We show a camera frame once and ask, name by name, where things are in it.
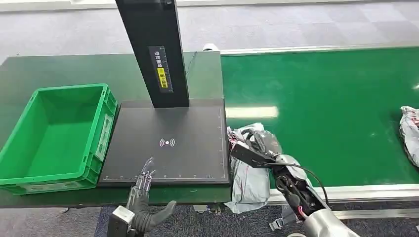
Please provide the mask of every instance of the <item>black platform base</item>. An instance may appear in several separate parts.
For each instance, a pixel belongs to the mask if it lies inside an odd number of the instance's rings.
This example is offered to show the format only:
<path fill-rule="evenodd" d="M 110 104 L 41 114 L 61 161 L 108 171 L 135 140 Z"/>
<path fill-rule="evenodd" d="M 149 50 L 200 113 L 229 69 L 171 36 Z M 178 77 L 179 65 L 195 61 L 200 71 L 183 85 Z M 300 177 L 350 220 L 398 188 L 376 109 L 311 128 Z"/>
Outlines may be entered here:
<path fill-rule="evenodd" d="M 153 185 L 229 183 L 224 100 L 188 108 L 122 102 L 98 186 L 131 186 L 154 157 Z"/>

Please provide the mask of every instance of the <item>crate label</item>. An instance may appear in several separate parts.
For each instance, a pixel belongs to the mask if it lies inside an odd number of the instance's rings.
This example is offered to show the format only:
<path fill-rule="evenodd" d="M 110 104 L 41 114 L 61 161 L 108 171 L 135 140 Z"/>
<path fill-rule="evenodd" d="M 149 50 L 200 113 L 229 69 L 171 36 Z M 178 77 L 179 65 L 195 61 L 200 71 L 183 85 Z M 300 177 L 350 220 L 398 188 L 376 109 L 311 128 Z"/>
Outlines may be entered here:
<path fill-rule="evenodd" d="M 113 122 L 113 117 L 105 114 L 105 121 L 103 121 L 102 132 L 100 133 L 99 144 L 97 144 L 97 149 L 95 155 L 99 160 L 103 161 L 106 154 L 107 144 L 109 134 L 111 133 L 111 126 Z"/>
<path fill-rule="evenodd" d="M 56 183 L 56 184 L 24 185 L 20 187 L 26 189 L 27 191 L 35 192 L 35 191 L 70 189 L 70 188 L 81 187 L 81 185 L 78 182 L 65 182 L 65 183 Z"/>
<path fill-rule="evenodd" d="M 150 51 L 151 62 L 155 69 L 160 92 L 173 93 L 165 47 L 149 46 L 148 49 Z"/>

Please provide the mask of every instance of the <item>green plastic crate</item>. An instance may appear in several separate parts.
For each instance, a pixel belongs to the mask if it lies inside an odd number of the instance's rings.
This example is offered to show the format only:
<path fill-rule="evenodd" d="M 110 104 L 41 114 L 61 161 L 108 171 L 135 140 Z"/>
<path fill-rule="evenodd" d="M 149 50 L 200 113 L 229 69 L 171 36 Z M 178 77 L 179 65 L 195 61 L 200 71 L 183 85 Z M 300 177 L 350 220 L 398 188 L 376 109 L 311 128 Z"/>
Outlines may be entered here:
<path fill-rule="evenodd" d="M 116 108 L 106 84 L 36 90 L 0 153 L 0 188 L 17 195 L 94 188 Z"/>

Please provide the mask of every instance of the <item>yellow label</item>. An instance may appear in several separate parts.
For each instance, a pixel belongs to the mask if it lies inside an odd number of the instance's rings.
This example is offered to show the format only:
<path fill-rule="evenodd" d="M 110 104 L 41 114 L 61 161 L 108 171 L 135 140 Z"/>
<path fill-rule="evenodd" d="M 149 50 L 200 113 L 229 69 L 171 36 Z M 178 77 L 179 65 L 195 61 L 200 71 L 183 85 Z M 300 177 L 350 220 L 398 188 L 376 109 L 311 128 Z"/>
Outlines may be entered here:
<path fill-rule="evenodd" d="M 159 74 L 160 85 L 162 88 L 168 88 L 168 80 L 166 79 L 165 69 L 157 68 L 157 73 Z"/>

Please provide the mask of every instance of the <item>black vertical column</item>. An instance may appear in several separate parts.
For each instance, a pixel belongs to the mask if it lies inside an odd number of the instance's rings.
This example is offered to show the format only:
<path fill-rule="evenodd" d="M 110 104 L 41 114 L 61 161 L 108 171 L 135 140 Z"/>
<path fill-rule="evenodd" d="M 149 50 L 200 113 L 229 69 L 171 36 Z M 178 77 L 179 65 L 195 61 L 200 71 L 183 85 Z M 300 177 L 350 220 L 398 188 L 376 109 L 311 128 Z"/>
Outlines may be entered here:
<path fill-rule="evenodd" d="M 116 0 L 154 107 L 188 107 L 175 0 Z"/>

